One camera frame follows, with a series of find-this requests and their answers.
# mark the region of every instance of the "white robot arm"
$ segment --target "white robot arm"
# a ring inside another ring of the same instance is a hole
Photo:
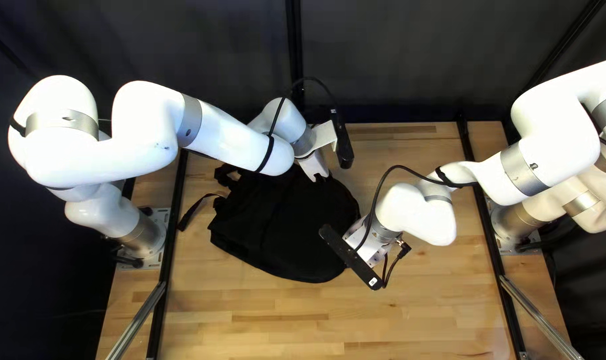
[[[163,245],[154,225],[110,182],[168,165],[179,147],[276,176],[294,160],[291,145],[164,86],[134,81],[116,94],[112,138],[98,129],[96,103],[81,82],[51,76],[25,96],[8,130],[14,159],[37,183],[66,200],[72,222],[116,238],[138,258]]]
[[[248,126],[258,133],[268,133],[277,111],[279,115],[278,121],[276,121],[274,126],[274,134],[292,145],[294,157],[307,177],[311,181],[316,182],[317,175],[321,177],[330,176],[330,171],[325,164],[323,154],[317,150],[331,144],[332,150],[338,154],[340,149],[337,150],[337,143],[339,142],[339,136],[335,129],[337,124],[329,120],[312,128],[306,124],[305,119],[301,116],[293,102],[289,99],[279,97],[268,102],[263,111]],[[353,159],[351,145],[347,145],[345,140],[344,138],[344,147],[342,150],[346,152],[347,159]],[[342,159],[339,155],[341,167],[349,168],[351,166],[351,160],[347,159]]]
[[[459,161],[440,167],[452,183],[478,182],[496,203],[508,206],[576,176],[596,162],[598,133],[591,114],[606,135],[606,61],[549,80],[522,94],[511,118],[522,139],[475,163]],[[430,179],[442,180],[436,172]],[[403,231],[433,245],[456,238],[450,193],[456,188],[419,181],[395,184],[376,205],[371,229],[358,255],[370,266],[387,252]],[[365,218],[343,238],[357,248]]]

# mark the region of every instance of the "black curtain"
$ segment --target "black curtain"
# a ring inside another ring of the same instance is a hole
[[[343,104],[506,113],[587,2],[302,1],[303,70]],[[247,122],[290,84],[287,38],[284,1],[0,0],[0,359],[93,358],[113,271],[98,234],[11,158],[7,121],[27,90],[72,76],[109,119],[120,86],[143,79]],[[606,5],[548,76],[604,59]]]

